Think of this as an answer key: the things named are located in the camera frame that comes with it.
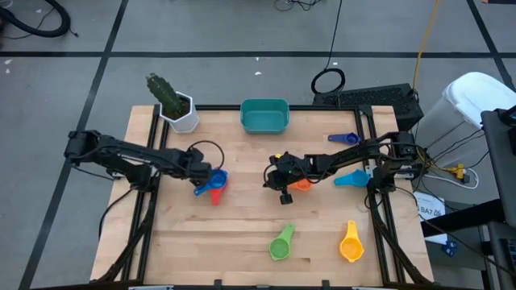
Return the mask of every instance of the wooden tabletop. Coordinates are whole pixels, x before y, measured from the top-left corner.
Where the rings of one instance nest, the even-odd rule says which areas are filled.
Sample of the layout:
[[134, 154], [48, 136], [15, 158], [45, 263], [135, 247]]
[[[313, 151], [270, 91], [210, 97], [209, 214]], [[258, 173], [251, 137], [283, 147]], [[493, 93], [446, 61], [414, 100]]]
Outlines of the wooden tabletop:
[[[378, 135], [397, 131], [392, 107], [373, 107], [373, 113]], [[327, 136], [356, 132], [352, 112], [290, 111], [289, 126], [281, 135], [247, 135], [238, 110], [201, 110], [198, 114], [201, 123], [196, 131], [177, 135], [170, 130], [167, 147], [185, 150], [198, 140], [215, 141], [226, 155], [223, 169], [229, 172], [228, 185], [220, 205], [212, 206], [210, 194], [194, 196], [190, 182], [161, 178], [144, 283], [213, 284], [215, 279], [222, 279], [225, 285], [320, 286], [321, 280], [330, 280], [332, 286], [381, 285], [371, 214], [364, 207], [364, 188], [336, 188], [330, 177], [309, 192], [292, 191], [293, 204], [281, 205], [279, 192], [262, 187], [270, 155], [288, 151], [303, 157], [345, 149], [346, 145], [328, 142]], [[145, 146], [151, 119], [152, 106], [133, 107], [125, 140]], [[160, 121], [155, 148], [161, 126]], [[196, 148], [205, 154], [207, 162], [218, 166], [220, 153], [216, 147], [199, 144]], [[362, 164], [355, 164], [340, 169], [335, 176], [361, 168]], [[398, 180], [397, 186], [411, 191], [409, 181]], [[125, 180], [116, 181], [110, 202], [127, 188]], [[135, 197], [127, 197], [107, 215], [92, 279], [104, 274], [125, 247]], [[419, 271], [433, 280], [414, 200], [402, 191], [391, 193], [390, 199], [402, 249]], [[340, 256], [338, 250], [349, 220], [356, 222], [365, 250], [354, 263]], [[292, 254], [274, 262], [268, 245], [289, 222], [296, 227]], [[385, 248], [393, 266], [392, 253], [388, 246]], [[131, 277], [135, 277], [138, 258], [139, 247]], [[389, 272], [390, 279], [395, 280], [393, 267]]]

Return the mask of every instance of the gray floor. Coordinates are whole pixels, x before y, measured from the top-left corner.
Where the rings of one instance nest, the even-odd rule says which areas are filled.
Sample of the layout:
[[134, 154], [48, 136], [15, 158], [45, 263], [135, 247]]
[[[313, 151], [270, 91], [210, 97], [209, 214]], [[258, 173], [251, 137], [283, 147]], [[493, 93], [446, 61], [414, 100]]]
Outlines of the gray floor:
[[[89, 95], [95, 99], [86, 128], [122, 138], [131, 106], [154, 103], [145, 86], [149, 73], [165, 77], [199, 104], [238, 104], [250, 97], [282, 97], [291, 104], [310, 104], [311, 79], [326, 64], [324, 57], [112, 57], [105, 71], [101, 70], [98, 91], [94, 87], [90, 92], [101, 53], [13, 57], [14, 52], [104, 51], [122, 1], [60, 2], [69, 11], [79, 38], [68, 34], [58, 39], [4, 39], [0, 50], [0, 164], [4, 168], [0, 175], [0, 281], [6, 289], [20, 284], [64, 162], [66, 134], [76, 127]], [[475, 3], [497, 50], [516, 52], [516, 6]], [[324, 52], [331, 42], [338, 5], [325, 0], [309, 12], [298, 6], [279, 12], [273, 0], [129, 0], [112, 51]], [[335, 51], [416, 52], [431, 8], [430, 0], [344, 0]], [[49, 8], [41, 0], [15, 0], [11, 10], [35, 26]], [[53, 13], [43, 28], [55, 27], [59, 21]], [[9, 26], [5, 35], [24, 32]], [[465, 0], [441, 1], [427, 51], [489, 52]], [[334, 62], [346, 72], [346, 89], [360, 89], [410, 83], [415, 59], [359, 57], [334, 58]], [[516, 59], [503, 63], [516, 77]], [[423, 111], [439, 100], [447, 84], [471, 71], [501, 80], [490, 58], [423, 59], [418, 79]], [[322, 79], [318, 89], [330, 89], [335, 82], [331, 77]], [[489, 167], [480, 171], [492, 174]], [[447, 199], [465, 203], [497, 196], [485, 188], [464, 193], [441, 184], [429, 186]], [[32, 287], [88, 281], [98, 219], [110, 187], [108, 181], [71, 173]], [[474, 275], [478, 272], [433, 268], [435, 278], [444, 284], [481, 287], [480, 276]]]

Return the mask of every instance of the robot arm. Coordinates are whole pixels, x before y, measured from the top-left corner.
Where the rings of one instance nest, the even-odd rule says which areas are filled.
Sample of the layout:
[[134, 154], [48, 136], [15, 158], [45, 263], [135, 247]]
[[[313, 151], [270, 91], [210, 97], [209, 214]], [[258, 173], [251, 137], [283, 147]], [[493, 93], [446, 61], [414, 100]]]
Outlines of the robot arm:
[[151, 188], [155, 172], [189, 179], [196, 187], [206, 184], [211, 173], [211, 165], [202, 162], [204, 155], [196, 148], [187, 151], [168, 148], [154, 150], [102, 135], [95, 130], [71, 131], [64, 157], [75, 166], [93, 162], [105, 167], [111, 175], [115, 172], [122, 174], [132, 188], [140, 191]]
[[[391, 146], [393, 150], [386, 155], [380, 147]], [[318, 183], [334, 175], [339, 169], [363, 160], [375, 159], [377, 167], [372, 172], [373, 186], [377, 189], [392, 192], [394, 175], [403, 165], [411, 165], [418, 158], [414, 138], [407, 132], [389, 132], [377, 139], [367, 139], [361, 144], [333, 155], [313, 154], [300, 159], [285, 152], [280, 157], [270, 156], [271, 166], [276, 169], [267, 174], [264, 187], [281, 191], [280, 201], [283, 205], [292, 203], [287, 192], [287, 185], [307, 179]]]

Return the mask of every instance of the yellow measuring cup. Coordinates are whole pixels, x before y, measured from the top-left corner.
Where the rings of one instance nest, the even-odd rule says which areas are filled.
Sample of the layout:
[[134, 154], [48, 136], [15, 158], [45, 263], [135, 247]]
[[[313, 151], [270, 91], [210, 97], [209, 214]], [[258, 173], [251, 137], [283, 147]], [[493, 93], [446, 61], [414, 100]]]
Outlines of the yellow measuring cup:
[[347, 221], [346, 237], [342, 240], [342, 242], [340, 242], [339, 251], [340, 254], [351, 263], [355, 262], [357, 259], [360, 259], [364, 253], [362, 243], [358, 239], [358, 232], [356, 230], [355, 221]]

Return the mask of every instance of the metal bracket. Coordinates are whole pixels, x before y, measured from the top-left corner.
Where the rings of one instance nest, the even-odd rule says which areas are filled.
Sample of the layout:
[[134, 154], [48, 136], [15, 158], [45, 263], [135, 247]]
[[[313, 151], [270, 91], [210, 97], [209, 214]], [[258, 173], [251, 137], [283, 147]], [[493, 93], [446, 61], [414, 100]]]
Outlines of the metal bracket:
[[[367, 174], [369, 174], [369, 177], [372, 178], [372, 171], [376, 167], [377, 167], [376, 165], [366, 165], [365, 166], [365, 172]], [[402, 165], [402, 169], [412, 169], [412, 166], [411, 165]], [[404, 179], [404, 180], [413, 180], [414, 174], [413, 173], [396, 173], [396, 175], [394, 175], [394, 178]]]

